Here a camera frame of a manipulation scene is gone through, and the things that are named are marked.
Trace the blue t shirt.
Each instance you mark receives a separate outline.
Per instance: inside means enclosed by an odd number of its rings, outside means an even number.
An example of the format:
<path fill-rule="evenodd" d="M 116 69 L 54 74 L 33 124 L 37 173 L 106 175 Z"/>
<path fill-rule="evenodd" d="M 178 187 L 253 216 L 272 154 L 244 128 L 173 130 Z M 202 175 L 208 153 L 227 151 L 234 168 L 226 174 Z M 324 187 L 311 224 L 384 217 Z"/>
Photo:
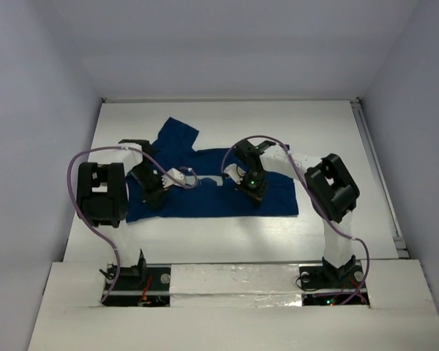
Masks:
<path fill-rule="evenodd" d="M 230 179 L 222 179 L 220 164 L 226 148 L 194 150 L 199 131 L 188 124 L 169 118 L 153 142 L 154 159 L 166 170 L 191 167 L 199 182 L 194 189 L 177 185 L 169 188 L 160 209 L 152 210 L 143 200 L 142 188 L 133 175 L 126 177 L 129 190 L 127 222 L 153 217 L 215 218 L 233 216 L 296 216 L 299 207 L 294 181 L 278 173 L 268 173 L 263 202 L 255 206 L 236 189 Z"/>

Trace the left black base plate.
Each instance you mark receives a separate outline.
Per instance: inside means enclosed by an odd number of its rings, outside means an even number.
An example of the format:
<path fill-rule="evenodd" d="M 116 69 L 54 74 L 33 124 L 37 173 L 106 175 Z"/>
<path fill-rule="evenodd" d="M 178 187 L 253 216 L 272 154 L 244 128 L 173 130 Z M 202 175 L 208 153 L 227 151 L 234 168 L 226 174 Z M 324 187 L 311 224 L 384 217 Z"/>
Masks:
<path fill-rule="evenodd" d="M 102 302 L 110 307 L 168 307 L 170 305 L 169 265 L 148 265 L 146 277 L 136 268 L 122 268 L 115 287 Z"/>

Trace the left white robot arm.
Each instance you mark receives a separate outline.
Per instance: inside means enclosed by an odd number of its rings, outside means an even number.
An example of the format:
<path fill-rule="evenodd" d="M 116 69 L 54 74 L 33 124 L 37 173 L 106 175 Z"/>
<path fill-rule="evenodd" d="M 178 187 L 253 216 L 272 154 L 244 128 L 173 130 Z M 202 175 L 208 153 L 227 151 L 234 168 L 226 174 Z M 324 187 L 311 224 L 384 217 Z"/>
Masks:
<path fill-rule="evenodd" d="M 135 191 L 135 204 L 144 209 L 159 210 L 168 192 L 153 162 L 154 147 L 147 140 L 124 139 L 121 148 L 113 150 L 104 162 L 83 162 L 78 168 L 77 204 L 94 229 L 116 248 L 119 258 L 105 272 L 106 279 L 123 280 L 128 287 L 138 289 L 147 280 L 146 260 L 142 250 L 128 233 L 129 178 L 140 187 Z"/>

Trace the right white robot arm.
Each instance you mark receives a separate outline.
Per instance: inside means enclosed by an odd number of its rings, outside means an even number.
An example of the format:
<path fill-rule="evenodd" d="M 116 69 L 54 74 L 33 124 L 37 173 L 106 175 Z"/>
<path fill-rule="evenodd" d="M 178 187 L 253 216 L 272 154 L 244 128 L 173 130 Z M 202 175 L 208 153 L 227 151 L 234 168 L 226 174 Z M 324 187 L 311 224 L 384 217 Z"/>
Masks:
<path fill-rule="evenodd" d="M 285 144 L 273 140 L 256 146 L 241 140 L 232 150 L 245 168 L 235 163 L 222 165 L 222 176 L 232 179 L 255 205 L 264 199 L 267 173 L 301 183 L 324 226 L 324 254 L 315 274 L 320 280 L 318 286 L 327 283 L 338 287 L 345 282 L 356 266 L 356 257 L 353 238 L 343 229 L 351 225 L 360 191 L 342 159 L 336 154 L 317 159 L 293 153 Z"/>

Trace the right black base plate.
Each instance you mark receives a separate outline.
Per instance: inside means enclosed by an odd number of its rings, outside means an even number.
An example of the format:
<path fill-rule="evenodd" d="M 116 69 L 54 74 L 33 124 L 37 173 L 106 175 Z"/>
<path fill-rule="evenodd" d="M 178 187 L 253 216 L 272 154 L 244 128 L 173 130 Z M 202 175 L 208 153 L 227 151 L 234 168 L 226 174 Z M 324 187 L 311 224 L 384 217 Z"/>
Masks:
<path fill-rule="evenodd" d="M 361 283 L 363 277 L 360 264 L 356 264 L 346 277 L 336 282 L 331 282 L 323 275 L 322 265 L 300 265 L 295 284 L 301 290 L 302 306 L 343 305 L 358 287 L 360 290 L 345 305 L 369 306 L 367 287 Z"/>

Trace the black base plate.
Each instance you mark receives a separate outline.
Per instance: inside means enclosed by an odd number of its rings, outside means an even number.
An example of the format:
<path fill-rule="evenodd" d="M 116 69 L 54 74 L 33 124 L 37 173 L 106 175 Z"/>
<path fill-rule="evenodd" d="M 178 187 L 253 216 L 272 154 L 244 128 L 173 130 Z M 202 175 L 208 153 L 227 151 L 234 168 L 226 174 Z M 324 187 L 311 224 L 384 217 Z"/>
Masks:
<path fill-rule="evenodd" d="M 322 265 L 300 265 L 295 284 L 301 290 L 302 306 L 343 305 L 358 287 L 360 290 L 345 305 L 369 306 L 367 287 L 361 283 L 363 277 L 360 264 L 356 264 L 346 277 L 336 282 L 331 282 L 323 275 Z"/>
<path fill-rule="evenodd" d="M 168 307 L 170 305 L 169 265 L 148 265 L 146 277 L 136 268 L 122 268 L 115 287 L 102 302 L 110 307 Z"/>

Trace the aluminium side rail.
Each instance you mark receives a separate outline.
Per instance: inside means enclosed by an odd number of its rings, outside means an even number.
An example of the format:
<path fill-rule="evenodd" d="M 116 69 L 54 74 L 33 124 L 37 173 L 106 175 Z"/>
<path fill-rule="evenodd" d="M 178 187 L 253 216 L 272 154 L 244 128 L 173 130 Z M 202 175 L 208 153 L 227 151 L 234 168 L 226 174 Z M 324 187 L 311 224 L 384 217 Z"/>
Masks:
<path fill-rule="evenodd" d="M 395 249 L 397 250 L 398 258 L 403 260 L 410 259 L 410 253 L 408 251 L 405 239 L 402 236 L 402 231 L 399 226 L 398 218 L 394 210 L 393 203 L 391 201 L 391 196 L 386 185 L 386 181 L 381 169 L 378 156 L 376 154 L 374 143 L 372 142 L 372 137 L 369 133 L 369 127 L 364 115 L 362 101 L 360 98 L 355 98 L 350 101 L 351 110 L 353 112 L 353 117 L 355 119 L 356 125 L 359 130 L 361 141 L 364 146 L 365 153 L 367 155 L 369 166 L 375 183 L 381 193 L 384 202 L 385 211 L 389 217 L 389 227 L 392 234 L 392 239 L 394 242 Z"/>

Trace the silver foil strip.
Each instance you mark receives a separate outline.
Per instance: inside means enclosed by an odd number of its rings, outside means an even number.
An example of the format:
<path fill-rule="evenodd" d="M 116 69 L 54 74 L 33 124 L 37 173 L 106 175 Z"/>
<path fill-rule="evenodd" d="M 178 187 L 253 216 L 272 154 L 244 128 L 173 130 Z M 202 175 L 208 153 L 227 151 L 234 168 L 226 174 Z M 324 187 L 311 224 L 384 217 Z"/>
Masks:
<path fill-rule="evenodd" d="M 173 265 L 170 306 L 176 308 L 300 307 L 296 264 Z"/>

